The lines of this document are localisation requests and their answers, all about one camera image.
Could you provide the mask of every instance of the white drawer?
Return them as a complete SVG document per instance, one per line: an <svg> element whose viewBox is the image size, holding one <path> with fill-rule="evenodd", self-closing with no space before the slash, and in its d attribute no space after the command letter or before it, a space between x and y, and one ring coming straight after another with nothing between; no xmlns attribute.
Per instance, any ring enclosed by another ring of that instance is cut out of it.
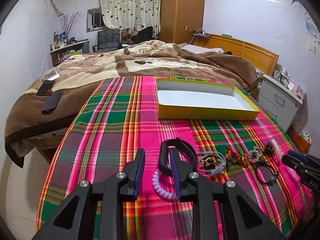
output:
<svg viewBox="0 0 320 240"><path fill-rule="evenodd" d="M299 109L300 104L297 101L267 79L263 80L259 94L278 107L290 119L293 119Z"/></svg>
<svg viewBox="0 0 320 240"><path fill-rule="evenodd" d="M261 94L258 95L259 104L266 110L282 127L284 131L287 131L289 128L292 119L287 117L278 107L276 107L273 103L271 103L268 99L266 99Z"/></svg>

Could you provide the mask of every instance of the tile floor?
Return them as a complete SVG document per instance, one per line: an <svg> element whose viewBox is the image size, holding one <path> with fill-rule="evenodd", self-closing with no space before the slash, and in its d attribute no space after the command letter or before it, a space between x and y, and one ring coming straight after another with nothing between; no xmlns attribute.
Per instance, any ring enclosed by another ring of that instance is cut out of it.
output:
<svg viewBox="0 0 320 240"><path fill-rule="evenodd" d="M40 194L49 164L34 149L25 157L24 168L8 156L0 180L0 213L17 240L31 240L36 232Z"/></svg>

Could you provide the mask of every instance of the dried branches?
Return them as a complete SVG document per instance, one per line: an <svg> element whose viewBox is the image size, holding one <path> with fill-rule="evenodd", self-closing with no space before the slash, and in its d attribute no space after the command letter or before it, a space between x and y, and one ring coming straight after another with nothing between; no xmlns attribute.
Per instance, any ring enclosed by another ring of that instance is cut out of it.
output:
<svg viewBox="0 0 320 240"><path fill-rule="evenodd" d="M77 11L76 13L72 14L70 21L68 21L68 14L64 14L60 17L60 22L63 30L66 32L66 36L68 36L70 30L81 16L82 14Z"/></svg>

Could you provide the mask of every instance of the teddy bear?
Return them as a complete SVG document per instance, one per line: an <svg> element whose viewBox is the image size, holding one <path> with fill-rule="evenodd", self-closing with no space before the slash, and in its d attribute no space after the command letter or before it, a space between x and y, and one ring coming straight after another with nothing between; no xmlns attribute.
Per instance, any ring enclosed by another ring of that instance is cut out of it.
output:
<svg viewBox="0 0 320 240"><path fill-rule="evenodd" d="M124 28L121 31L121 37L122 37L122 44L128 44L133 45L134 42L131 40L131 29L130 28Z"/></svg>

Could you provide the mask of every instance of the bed frame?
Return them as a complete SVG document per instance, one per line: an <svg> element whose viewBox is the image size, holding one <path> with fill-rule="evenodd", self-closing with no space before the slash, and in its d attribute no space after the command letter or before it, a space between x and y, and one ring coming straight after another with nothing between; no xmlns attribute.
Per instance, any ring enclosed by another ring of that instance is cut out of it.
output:
<svg viewBox="0 0 320 240"><path fill-rule="evenodd" d="M233 55L240 56L251 61L251 63L267 75L272 75L278 61L279 55L248 43L229 37L212 34L209 37L196 35L193 45L203 48L222 48L225 52L231 51Z"/></svg>

